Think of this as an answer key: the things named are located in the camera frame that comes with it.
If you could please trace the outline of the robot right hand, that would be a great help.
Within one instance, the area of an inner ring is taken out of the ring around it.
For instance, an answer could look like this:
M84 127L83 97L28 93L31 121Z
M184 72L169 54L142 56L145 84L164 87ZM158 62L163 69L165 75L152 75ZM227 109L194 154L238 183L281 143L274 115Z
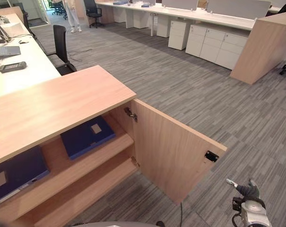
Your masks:
M260 192L254 180L249 179L248 186L239 185L233 180L226 179L226 182L233 186L243 197L260 198Z

